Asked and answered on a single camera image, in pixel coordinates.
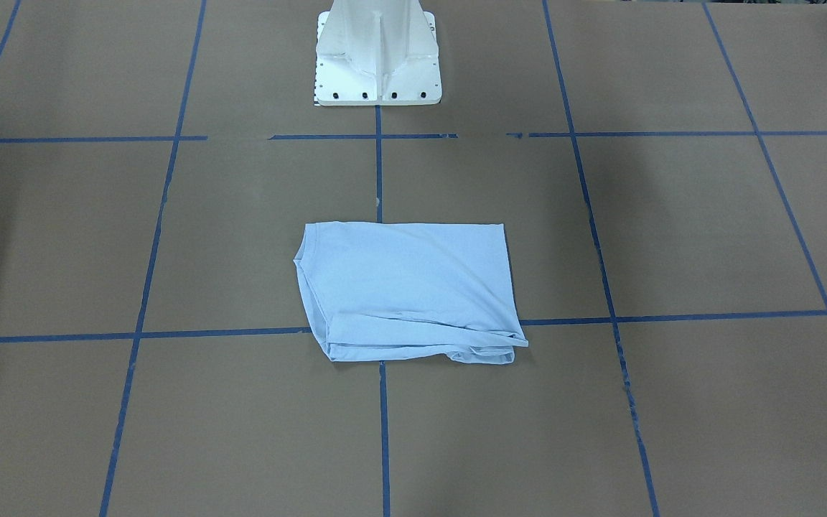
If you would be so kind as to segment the light blue t-shirt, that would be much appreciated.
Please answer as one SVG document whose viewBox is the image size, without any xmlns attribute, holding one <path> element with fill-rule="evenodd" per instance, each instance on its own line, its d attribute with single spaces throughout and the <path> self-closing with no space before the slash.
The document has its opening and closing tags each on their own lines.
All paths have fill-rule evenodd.
<svg viewBox="0 0 827 517">
<path fill-rule="evenodd" d="M 331 361 L 506 365 L 529 345 L 503 225 L 308 223 L 294 265 Z"/>
</svg>

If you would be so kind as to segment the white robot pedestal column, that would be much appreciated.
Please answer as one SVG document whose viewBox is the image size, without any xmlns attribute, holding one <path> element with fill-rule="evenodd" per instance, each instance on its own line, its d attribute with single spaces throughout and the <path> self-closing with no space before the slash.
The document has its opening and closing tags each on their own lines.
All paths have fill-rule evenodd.
<svg viewBox="0 0 827 517">
<path fill-rule="evenodd" d="M 441 102 L 436 17 L 419 1 L 335 1 L 317 16 L 313 102 L 407 107 Z"/>
</svg>

